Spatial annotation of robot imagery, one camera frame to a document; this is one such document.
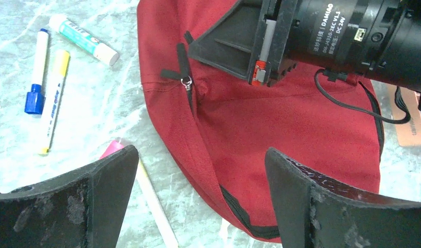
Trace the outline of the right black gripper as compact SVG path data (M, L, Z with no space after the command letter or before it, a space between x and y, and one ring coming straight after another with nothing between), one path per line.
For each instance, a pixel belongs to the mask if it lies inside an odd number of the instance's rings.
M296 63L399 84L384 59L400 1L237 1L189 46L189 57L252 85Z

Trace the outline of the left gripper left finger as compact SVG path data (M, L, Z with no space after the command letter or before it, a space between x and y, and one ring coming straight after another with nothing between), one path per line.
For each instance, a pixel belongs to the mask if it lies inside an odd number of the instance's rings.
M36 184L0 193L0 247L115 247L138 168L126 146Z

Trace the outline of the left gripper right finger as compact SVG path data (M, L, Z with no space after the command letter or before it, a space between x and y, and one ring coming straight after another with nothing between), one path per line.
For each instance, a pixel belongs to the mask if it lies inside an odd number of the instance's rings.
M421 247L421 202L355 188L275 148L264 163L283 247Z

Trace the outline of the red backpack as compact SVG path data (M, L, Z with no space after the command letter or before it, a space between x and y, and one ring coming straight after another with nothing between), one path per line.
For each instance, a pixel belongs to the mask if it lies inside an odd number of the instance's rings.
M264 158L274 147L353 187L378 193L383 124L334 105L317 67L298 64L273 87L255 87L190 60L181 83L177 45L215 24L235 1L140 1L137 32L149 117L202 199L251 237L280 242Z

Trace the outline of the green white glue stick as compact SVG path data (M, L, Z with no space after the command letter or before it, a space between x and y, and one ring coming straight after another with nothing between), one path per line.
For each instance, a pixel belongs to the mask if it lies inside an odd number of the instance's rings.
M70 21L64 14L51 16L49 27L108 66L114 65L119 59L118 52Z

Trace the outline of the pink black highlighter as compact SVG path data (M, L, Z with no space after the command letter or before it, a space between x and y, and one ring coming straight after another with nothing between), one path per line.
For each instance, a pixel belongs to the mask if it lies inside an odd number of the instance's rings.
M121 150L124 147L124 144L122 142L121 138L116 138L110 142L106 150L103 152L103 154L99 157L99 159L103 159L112 153L115 153L119 150Z

